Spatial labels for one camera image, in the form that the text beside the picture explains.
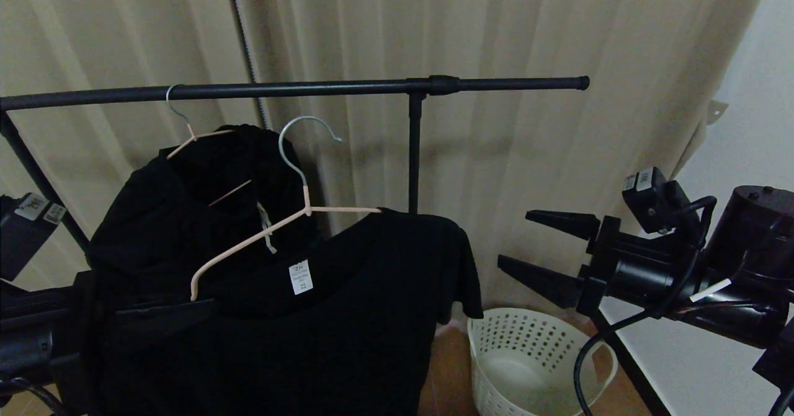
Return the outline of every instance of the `white wall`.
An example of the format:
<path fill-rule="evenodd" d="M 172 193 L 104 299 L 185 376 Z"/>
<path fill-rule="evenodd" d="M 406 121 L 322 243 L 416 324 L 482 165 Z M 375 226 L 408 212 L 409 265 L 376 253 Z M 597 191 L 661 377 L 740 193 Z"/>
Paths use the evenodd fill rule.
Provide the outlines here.
<path fill-rule="evenodd" d="M 716 222 L 737 185 L 794 190 L 794 0 L 762 0 L 715 98 L 729 108 L 677 180 L 691 199 L 717 196 Z M 611 298 L 601 310 L 640 311 Z M 759 349 L 668 320 L 619 335 L 674 416 L 762 415 L 777 398 L 751 371 Z"/>

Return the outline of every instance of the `curtain fold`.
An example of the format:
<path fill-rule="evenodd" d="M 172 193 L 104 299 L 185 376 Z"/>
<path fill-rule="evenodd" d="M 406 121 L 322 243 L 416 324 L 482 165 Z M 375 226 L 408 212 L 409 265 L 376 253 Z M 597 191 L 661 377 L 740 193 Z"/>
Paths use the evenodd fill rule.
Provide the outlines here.
<path fill-rule="evenodd" d="M 238 0 L 263 82 L 589 75 L 587 91 L 461 93 L 424 102 L 419 209 L 471 238 L 487 304 L 545 306 L 496 269 L 499 253 L 576 274 L 584 241 L 524 220 L 531 209 L 626 216 L 619 185 L 696 147 L 705 105 L 758 0 Z M 3 0 L 2 93 L 247 82 L 230 0 Z M 177 102 L 196 128 L 255 123 L 252 100 Z M 408 97 L 269 99 L 315 200 L 408 206 Z M 164 103 L 20 111 L 12 118 L 90 234 L 131 170 L 185 131 Z M 2 147 L 2 189 L 29 181 Z M 335 233 L 354 215 L 329 215 Z M 37 262 L 81 256 L 59 230 Z"/>

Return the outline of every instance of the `black garment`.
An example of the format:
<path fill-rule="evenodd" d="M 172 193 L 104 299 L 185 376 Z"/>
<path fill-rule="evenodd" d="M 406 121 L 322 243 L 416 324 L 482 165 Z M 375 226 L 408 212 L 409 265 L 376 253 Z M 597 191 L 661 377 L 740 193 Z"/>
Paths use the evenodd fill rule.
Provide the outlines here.
<path fill-rule="evenodd" d="M 130 176 L 91 239 L 88 261 L 97 272 L 97 294 L 190 295 L 190 278 L 202 264 L 263 229 L 257 204 L 278 222 L 303 208 L 300 176 L 284 164 L 277 133 L 256 126 L 223 126 L 234 133 L 208 136 L 174 148 Z M 287 158 L 298 164 L 292 145 Z M 210 207 L 208 204 L 251 179 Z M 199 292 L 219 278 L 234 278 L 305 250 L 319 238 L 314 216 L 302 216 L 259 240 L 201 279 Z"/>
<path fill-rule="evenodd" d="M 313 288 L 296 295 L 304 260 Z M 105 358 L 108 414 L 416 414 L 436 323 L 453 301 L 483 315 L 464 231 L 391 210 L 212 287 L 222 315 Z"/>

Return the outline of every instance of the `wooden floor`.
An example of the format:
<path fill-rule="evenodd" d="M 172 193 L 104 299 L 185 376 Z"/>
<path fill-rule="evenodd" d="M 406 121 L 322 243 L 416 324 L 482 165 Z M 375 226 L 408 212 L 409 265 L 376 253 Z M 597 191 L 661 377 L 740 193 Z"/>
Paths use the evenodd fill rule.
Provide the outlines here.
<path fill-rule="evenodd" d="M 595 333 L 592 325 L 583 329 L 590 334 Z M 597 355 L 594 358 L 597 371 L 609 369 L 608 358 Z M 463 332 L 449 329 L 436 337 L 427 380 L 419 401 L 419 416 L 477 416 L 471 398 L 470 367 L 468 337 Z M 651 416 L 623 369 L 593 405 L 592 410 L 596 416 Z M 49 414 L 47 407 L 30 393 L 17 394 L 2 409 L 2 416 L 49 416 Z"/>

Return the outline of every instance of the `perforated basket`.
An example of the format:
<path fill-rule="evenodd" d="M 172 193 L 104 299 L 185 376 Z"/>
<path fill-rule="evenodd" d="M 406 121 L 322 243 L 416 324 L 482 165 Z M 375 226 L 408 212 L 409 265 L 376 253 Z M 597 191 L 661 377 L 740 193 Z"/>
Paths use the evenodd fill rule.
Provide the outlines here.
<path fill-rule="evenodd" d="M 575 416 L 573 363 L 587 335 L 559 318 L 525 309 L 498 308 L 468 321 L 471 388 L 482 416 Z M 592 355 L 606 348 L 609 376 L 599 382 Z M 582 366 L 588 404 L 615 378 L 618 360 L 606 343 L 596 345 Z"/>

